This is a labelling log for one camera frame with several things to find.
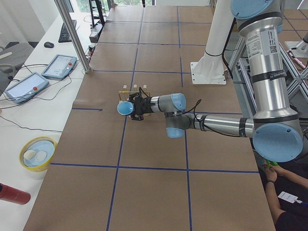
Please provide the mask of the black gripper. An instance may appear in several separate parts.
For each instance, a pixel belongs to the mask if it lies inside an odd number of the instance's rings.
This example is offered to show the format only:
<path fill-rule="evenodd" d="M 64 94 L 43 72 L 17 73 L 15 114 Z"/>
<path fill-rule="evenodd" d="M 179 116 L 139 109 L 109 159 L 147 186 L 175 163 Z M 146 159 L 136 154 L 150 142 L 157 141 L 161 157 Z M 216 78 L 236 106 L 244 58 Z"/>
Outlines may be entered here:
<path fill-rule="evenodd" d="M 130 118 L 135 121 L 144 120 L 143 114 L 152 112 L 151 99 L 151 97 L 143 98 L 141 92 L 130 94 L 128 100 L 134 101 L 135 105 L 135 114 L 130 114 Z"/>

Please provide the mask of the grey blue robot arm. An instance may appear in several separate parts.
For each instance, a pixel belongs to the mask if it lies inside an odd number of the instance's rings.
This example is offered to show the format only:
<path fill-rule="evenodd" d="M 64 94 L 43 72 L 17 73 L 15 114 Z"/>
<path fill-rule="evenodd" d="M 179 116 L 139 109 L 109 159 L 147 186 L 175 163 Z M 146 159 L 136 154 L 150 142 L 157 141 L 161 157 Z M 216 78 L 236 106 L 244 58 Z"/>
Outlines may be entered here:
<path fill-rule="evenodd" d="M 186 110 L 182 93 L 150 96 L 142 89 L 120 102 L 117 111 L 137 121 L 144 114 L 163 113 L 170 138 L 180 138 L 188 129 L 212 131 L 250 138 L 254 150 L 272 162 L 306 162 L 308 139 L 289 103 L 278 40 L 284 5 L 283 0 L 219 0 L 205 53 L 191 63 L 193 84 L 225 84 L 224 51 L 237 26 L 240 38 L 233 59 L 238 60 L 242 48 L 246 49 L 253 92 L 247 94 L 247 86 L 242 86 L 236 94 L 242 109 L 255 108 L 248 118 L 197 114 L 194 109 Z"/>

